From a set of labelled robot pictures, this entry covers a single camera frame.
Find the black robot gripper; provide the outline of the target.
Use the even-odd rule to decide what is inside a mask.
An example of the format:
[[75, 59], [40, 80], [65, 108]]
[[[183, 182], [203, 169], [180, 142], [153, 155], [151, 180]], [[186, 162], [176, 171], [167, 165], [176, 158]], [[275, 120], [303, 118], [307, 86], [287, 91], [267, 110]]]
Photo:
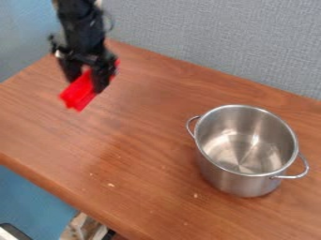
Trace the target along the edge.
[[[93, 66], [116, 55], [104, 46], [104, 11], [96, 0], [50, 0], [50, 4], [61, 26], [61, 35], [49, 36], [50, 53], [57, 58], [67, 81], [72, 83], [81, 75], [81, 63]], [[112, 73], [109, 67], [91, 69], [96, 94], [108, 87]]]

